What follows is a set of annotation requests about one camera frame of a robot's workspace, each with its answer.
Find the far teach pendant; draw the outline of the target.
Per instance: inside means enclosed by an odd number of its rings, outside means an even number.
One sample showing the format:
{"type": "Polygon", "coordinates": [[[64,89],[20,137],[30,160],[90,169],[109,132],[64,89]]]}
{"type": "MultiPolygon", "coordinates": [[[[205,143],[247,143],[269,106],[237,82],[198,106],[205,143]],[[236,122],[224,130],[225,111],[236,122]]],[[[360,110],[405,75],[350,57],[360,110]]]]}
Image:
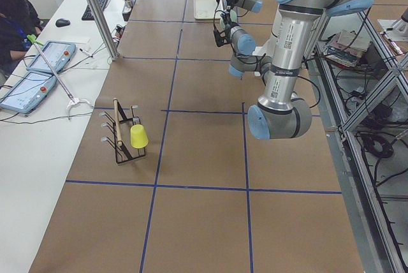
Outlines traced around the far teach pendant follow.
{"type": "MultiPolygon", "coordinates": [[[[54,67],[60,72],[75,54],[76,45],[71,42],[47,41],[41,48],[42,52],[54,67]]],[[[27,71],[37,71],[51,74],[51,70],[39,54],[30,62],[27,71]]]]}

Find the near teach pendant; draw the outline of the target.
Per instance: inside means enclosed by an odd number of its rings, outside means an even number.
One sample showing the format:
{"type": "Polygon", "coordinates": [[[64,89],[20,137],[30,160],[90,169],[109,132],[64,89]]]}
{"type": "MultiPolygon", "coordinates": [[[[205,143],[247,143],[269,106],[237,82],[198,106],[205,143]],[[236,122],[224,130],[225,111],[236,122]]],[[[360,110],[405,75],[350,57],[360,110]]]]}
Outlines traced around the near teach pendant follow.
{"type": "Polygon", "coordinates": [[[57,82],[53,74],[28,71],[23,78],[1,98],[1,108],[29,114],[54,88],[57,82]]]}

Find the litter grabber tool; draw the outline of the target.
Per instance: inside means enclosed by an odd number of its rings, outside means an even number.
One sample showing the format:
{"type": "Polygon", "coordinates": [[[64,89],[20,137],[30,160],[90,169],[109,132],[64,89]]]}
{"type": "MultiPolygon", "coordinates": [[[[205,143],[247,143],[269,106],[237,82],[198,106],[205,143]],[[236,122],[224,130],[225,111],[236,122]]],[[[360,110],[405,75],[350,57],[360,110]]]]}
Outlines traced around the litter grabber tool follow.
{"type": "Polygon", "coordinates": [[[85,103],[85,104],[89,105],[91,108],[94,108],[94,106],[90,103],[89,100],[83,99],[83,98],[76,98],[76,97],[74,97],[72,95],[72,93],[68,90],[68,88],[66,87],[64,82],[61,80],[61,78],[59,77],[59,75],[55,71],[55,68],[51,65],[50,61],[47,59],[45,54],[42,52],[42,50],[41,50],[41,48],[38,45],[38,42],[36,40],[36,36],[33,35],[33,34],[29,34],[29,35],[27,35],[27,39],[34,45],[36,50],[39,52],[40,56],[42,56],[43,60],[47,64],[47,66],[50,68],[53,76],[57,79],[58,83],[61,85],[61,87],[63,88],[63,90],[67,94],[67,96],[69,98],[69,103],[68,103],[68,106],[66,108],[66,113],[67,113],[68,119],[71,120],[70,110],[71,110],[71,108],[73,106],[79,105],[81,103],[85,103]]]}

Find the black marker pen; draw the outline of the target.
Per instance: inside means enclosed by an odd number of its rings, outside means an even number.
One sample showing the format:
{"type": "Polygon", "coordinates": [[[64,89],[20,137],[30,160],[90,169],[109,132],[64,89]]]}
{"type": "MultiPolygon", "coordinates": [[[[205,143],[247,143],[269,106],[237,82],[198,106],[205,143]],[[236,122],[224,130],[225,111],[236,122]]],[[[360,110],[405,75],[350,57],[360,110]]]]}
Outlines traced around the black marker pen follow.
{"type": "Polygon", "coordinates": [[[81,53],[83,53],[84,55],[86,55],[87,57],[93,58],[93,54],[89,53],[88,51],[79,48],[79,51],[81,51],[81,53]]]}

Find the pale green cup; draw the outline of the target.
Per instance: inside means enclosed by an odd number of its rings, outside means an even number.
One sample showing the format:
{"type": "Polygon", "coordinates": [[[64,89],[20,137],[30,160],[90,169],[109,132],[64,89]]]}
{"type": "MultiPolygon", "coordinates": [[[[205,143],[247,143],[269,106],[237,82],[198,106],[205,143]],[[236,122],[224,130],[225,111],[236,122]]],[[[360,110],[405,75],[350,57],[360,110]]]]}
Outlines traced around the pale green cup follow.
{"type": "Polygon", "coordinates": [[[238,19],[238,17],[237,17],[237,12],[235,11],[235,10],[230,10],[229,11],[229,17],[230,17],[230,20],[232,21],[232,22],[237,22],[237,19],[238,19]]]}

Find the aluminium frame post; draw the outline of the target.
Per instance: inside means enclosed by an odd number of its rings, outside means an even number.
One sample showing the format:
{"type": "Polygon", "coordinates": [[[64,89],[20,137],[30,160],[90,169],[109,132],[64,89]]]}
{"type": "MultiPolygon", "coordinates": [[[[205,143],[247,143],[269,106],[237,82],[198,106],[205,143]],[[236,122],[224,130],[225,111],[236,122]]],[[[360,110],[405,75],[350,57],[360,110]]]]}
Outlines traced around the aluminium frame post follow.
{"type": "Polygon", "coordinates": [[[94,21],[97,25],[99,33],[103,39],[105,47],[109,53],[109,56],[112,61],[116,60],[119,56],[115,43],[113,42],[111,32],[108,28],[108,24],[106,22],[105,16],[103,15],[103,11],[98,3],[98,0],[87,0],[89,8],[94,17],[94,21]]]}

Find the metal cup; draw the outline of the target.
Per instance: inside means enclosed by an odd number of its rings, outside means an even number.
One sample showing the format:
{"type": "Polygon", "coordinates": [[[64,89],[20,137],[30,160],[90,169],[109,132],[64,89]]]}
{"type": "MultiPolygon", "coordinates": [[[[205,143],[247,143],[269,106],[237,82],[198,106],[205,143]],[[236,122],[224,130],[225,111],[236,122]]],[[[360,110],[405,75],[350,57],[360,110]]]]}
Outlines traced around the metal cup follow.
{"type": "Polygon", "coordinates": [[[124,0],[124,7],[127,10],[131,10],[133,7],[133,2],[132,0],[124,0]]]}

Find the seated person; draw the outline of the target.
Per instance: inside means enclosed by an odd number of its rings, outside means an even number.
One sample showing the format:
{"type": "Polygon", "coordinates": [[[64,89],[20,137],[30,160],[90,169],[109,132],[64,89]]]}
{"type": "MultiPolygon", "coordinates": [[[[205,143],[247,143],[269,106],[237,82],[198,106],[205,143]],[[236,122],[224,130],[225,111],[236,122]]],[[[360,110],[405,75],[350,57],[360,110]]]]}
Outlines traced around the seated person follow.
{"type": "Polygon", "coordinates": [[[9,77],[31,48],[30,34],[39,35],[41,20],[28,0],[1,0],[1,73],[9,77]]]}

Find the black computer mouse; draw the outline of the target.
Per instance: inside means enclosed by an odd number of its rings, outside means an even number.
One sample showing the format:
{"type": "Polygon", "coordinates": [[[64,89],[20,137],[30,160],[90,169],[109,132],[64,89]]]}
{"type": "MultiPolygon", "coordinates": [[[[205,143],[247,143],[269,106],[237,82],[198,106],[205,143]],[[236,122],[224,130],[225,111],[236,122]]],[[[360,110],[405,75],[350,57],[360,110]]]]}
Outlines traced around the black computer mouse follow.
{"type": "Polygon", "coordinates": [[[64,18],[59,18],[55,21],[55,26],[56,27],[66,27],[69,26],[71,22],[68,19],[64,18]]]}

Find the stack of books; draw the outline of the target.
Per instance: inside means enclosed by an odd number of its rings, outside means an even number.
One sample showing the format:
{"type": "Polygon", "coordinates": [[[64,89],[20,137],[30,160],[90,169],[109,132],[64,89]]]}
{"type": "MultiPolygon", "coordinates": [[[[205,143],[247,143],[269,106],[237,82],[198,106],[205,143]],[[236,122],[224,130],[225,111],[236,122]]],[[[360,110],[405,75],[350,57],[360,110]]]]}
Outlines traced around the stack of books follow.
{"type": "Polygon", "coordinates": [[[342,30],[329,39],[324,46],[323,55],[335,63],[352,68],[359,63],[369,46],[369,39],[356,37],[355,33],[342,30]]]}

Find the yellow cup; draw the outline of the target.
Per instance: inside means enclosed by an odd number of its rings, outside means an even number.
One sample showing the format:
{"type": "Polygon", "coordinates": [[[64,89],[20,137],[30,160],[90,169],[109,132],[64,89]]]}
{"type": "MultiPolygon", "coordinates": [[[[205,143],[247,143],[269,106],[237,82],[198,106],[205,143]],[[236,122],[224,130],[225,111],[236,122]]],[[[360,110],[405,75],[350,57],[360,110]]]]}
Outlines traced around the yellow cup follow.
{"type": "Polygon", "coordinates": [[[130,129],[131,146],[135,149],[142,149],[149,144],[147,132],[142,124],[135,124],[130,129]]]}

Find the teach pendant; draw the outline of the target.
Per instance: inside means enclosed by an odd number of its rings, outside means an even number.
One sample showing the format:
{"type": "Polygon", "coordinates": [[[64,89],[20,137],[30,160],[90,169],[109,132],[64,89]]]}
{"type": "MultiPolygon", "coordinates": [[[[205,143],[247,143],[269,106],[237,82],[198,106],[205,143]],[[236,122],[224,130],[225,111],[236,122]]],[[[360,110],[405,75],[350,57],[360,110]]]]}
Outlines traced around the teach pendant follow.
{"type": "MultiPolygon", "coordinates": [[[[41,48],[42,52],[54,67],[60,72],[75,54],[76,45],[71,42],[47,41],[41,48]]],[[[37,71],[51,74],[51,70],[39,54],[30,62],[27,71],[37,71]]]]}
{"type": "Polygon", "coordinates": [[[29,114],[54,88],[57,82],[53,74],[28,71],[23,78],[1,98],[1,108],[29,114]]]}

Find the pale yellow bear tray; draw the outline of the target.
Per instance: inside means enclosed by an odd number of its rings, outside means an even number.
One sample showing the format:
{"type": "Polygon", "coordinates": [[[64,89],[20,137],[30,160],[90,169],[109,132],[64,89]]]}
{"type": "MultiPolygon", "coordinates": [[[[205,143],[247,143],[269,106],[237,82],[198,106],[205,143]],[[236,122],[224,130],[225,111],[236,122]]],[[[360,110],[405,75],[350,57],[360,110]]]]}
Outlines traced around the pale yellow bear tray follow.
{"type": "Polygon", "coordinates": [[[195,20],[212,20],[220,18],[224,6],[216,0],[193,0],[193,17],[195,20]]]}

